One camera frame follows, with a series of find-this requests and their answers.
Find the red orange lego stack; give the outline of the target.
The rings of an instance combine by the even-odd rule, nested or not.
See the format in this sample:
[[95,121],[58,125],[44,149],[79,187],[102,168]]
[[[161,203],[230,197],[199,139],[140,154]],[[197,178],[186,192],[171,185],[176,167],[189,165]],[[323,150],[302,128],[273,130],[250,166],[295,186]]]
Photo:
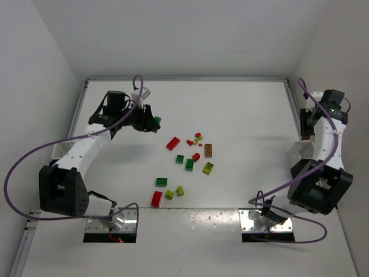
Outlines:
[[179,143],[180,140],[177,137],[173,137],[171,141],[166,145],[166,148],[170,151],[173,151]]

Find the dark green curved lego brick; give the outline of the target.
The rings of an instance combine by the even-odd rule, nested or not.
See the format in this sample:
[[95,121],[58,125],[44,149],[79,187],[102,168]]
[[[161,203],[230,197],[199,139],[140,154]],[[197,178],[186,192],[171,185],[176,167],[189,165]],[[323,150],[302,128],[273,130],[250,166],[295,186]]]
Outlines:
[[176,156],[176,163],[177,164],[183,164],[183,162],[184,162],[184,156],[183,155],[177,155]]

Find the dark green 2x2 lego brick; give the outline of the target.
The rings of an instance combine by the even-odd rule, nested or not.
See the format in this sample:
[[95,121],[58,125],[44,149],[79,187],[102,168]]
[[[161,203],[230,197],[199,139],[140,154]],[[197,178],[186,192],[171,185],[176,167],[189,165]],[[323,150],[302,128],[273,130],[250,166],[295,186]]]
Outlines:
[[168,178],[156,178],[156,186],[165,187],[168,184]]
[[189,172],[192,172],[193,167],[194,167],[194,160],[193,159],[187,159],[186,160],[186,165],[185,165],[185,170],[189,171]]

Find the orange 2x4 lego plate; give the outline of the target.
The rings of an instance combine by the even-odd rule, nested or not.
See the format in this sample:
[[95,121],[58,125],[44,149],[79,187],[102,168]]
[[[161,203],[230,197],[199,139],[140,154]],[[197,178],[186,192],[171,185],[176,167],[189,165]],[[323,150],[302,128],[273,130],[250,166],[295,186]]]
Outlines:
[[204,155],[206,158],[211,158],[213,156],[212,144],[204,145]]

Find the lime 2x2 lego brick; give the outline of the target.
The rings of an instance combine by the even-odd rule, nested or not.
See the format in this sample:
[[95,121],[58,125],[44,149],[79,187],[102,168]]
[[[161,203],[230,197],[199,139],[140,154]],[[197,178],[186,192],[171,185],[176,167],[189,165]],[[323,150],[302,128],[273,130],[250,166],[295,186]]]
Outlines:
[[213,170],[214,164],[207,162],[207,164],[203,168],[203,173],[206,175],[209,175],[211,171]]

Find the red curved lego brick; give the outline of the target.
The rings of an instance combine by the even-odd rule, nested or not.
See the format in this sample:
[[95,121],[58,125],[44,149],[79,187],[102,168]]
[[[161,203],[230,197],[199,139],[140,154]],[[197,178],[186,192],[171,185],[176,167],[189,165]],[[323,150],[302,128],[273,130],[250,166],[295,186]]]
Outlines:
[[160,204],[161,204],[161,199],[163,198],[163,193],[160,191],[155,191],[153,193],[153,197],[152,197],[152,201],[151,201],[151,206],[154,208],[159,208]]

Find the dark green 2x4 lego brick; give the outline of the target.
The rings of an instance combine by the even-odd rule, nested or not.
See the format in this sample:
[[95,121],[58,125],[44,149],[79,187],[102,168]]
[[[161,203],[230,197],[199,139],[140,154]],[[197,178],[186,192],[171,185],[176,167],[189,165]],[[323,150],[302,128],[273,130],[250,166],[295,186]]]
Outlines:
[[160,125],[161,123],[161,117],[155,116],[155,121]]

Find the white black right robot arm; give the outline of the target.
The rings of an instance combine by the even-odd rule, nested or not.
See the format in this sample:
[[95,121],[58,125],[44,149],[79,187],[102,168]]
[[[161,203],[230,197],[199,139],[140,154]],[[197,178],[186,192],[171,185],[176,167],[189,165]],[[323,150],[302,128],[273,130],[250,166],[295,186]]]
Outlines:
[[327,215],[341,200],[353,181],[344,169],[342,137],[348,113],[341,109],[344,93],[334,89],[313,92],[300,111],[300,132],[314,136],[311,158],[300,158],[291,168],[297,183],[286,194],[265,201],[261,216],[270,224],[283,224],[293,215],[310,212]]

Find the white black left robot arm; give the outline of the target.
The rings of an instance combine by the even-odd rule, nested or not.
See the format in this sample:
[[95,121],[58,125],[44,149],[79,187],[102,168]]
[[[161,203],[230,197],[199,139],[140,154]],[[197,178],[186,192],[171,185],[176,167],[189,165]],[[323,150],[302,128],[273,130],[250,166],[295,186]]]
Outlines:
[[72,218],[106,218],[116,203],[88,191],[84,177],[100,150],[125,126],[139,132],[160,129],[149,104],[134,92],[108,91],[90,116],[82,138],[52,166],[39,171],[39,198],[42,211]]

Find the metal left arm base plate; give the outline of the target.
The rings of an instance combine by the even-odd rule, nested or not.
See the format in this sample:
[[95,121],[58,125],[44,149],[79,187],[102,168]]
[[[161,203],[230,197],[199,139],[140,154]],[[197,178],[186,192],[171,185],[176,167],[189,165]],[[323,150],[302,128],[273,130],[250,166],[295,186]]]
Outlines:
[[137,229],[137,210],[126,209],[110,219],[88,219],[86,222],[86,233],[107,234],[112,233],[135,233]]

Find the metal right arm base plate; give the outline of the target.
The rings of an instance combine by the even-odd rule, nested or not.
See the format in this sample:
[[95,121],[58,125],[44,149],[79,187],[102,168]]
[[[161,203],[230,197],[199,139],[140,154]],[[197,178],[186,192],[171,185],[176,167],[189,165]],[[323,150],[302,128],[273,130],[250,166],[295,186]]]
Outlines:
[[293,232],[291,219],[283,224],[276,224],[261,216],[261,211],[255,208],[239,210],[240,226],[243,233],[282,233]]

